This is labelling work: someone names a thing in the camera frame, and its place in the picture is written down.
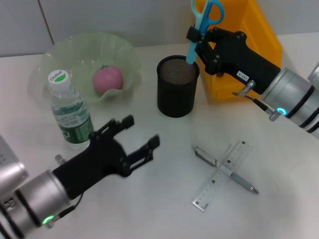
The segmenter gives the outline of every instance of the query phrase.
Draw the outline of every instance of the yellow container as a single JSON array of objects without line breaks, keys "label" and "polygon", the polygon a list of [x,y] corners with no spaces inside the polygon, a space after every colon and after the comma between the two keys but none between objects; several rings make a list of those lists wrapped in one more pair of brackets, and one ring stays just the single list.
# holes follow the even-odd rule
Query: yellow container
[{"label": "yellow container", "polygon": [[[205,0],[197,0],[196,7],[199,12],[203,11]],[[276,35],[267,23],[255,0],[220,0],[225,9],[225,17],[220,24],[211,25],[229,30],[243,31],[247,34],[248,47],[278,67],[281,66],[283,49]],[[220,11],[213,6],[210,13],[211,19],[219,19]],[[205,72],[204,64],[197,58],[201,69],[201,76],[206,82],[209,93],[214,101],[224,102],[235,99],[232,92],[239,92],[244,84],[228,74],[222,77],[211,76]],[[250,92],[248,95],[256,97],[258,94]]]}]

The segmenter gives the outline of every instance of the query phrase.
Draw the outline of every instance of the pink fruit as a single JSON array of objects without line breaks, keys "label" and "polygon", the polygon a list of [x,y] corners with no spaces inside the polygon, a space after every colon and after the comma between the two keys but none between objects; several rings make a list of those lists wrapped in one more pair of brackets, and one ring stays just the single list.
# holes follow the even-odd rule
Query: pink fruit
[{"label": "pink fruit", "polygon": [[93,76],[93,86],[98,94],[104,94],[109,89],[121,89],[123,74],[116,66],[108,66],[97,70]]}]

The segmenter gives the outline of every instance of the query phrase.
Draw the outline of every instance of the pen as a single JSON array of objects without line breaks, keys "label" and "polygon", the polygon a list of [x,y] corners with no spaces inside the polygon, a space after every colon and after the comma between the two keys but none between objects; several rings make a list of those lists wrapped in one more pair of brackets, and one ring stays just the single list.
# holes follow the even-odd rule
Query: pen
[{"label": "pen", "polygon": [[251,183],[247,182],[245,179],[243,179],[234,171],[227,168],[225,165],[220,165],[216,159],[214,159],[212,156],[207,154],[204,150],[202,150],[198,146],[192,146],[192,149],[194,150],[195,155],[197,157],[204,160],[206,163],[208,163],[209,165],[213,167],[216,167],[216,168],[219,167],[219,170],[221,172],[228,175],[234,182],[238,183],[244,189],[248,190],[249,192],[259,194],[258,190]]}]

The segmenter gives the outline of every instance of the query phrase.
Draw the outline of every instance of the water bottle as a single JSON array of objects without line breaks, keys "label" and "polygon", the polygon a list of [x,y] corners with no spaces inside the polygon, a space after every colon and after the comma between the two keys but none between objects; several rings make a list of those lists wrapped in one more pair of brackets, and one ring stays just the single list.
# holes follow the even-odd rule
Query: water bottle
[{"label": "water bottle", "polygon": [[90,144],[89,134],[93,131],[86,101],[71,84],[66,71],[51,72],[48,81],[52,93],[52,112],[64,139],[73,149],[85,149]]}]

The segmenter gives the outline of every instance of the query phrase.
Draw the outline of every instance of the blue scissors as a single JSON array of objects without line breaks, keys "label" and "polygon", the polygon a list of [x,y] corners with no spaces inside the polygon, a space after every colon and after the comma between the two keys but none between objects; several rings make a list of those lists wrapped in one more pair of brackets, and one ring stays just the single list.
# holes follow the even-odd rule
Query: blue scissors
[{"label": "blue scissors", "polygon": [[[216,4],[220,10],[220,18],[216,21],[213,21],[209,18],[210,11],[213,7],[213,4]],[[218,0],[206,0],[205,7],[202,13],[199,13],[195,6],[195,0],[191,0],[191,10],[193,11],[196,17],[195,28],[199,30],[200,34],[204,35],[208,29],[208,27],[212,24],[218,24],[224,19],[225,11],[223,4]],[[197,43],[191,42],[188,50],[188,54],[186,57],[186,62],[188,64],[193,64],[196,58],[196,48]]]}]

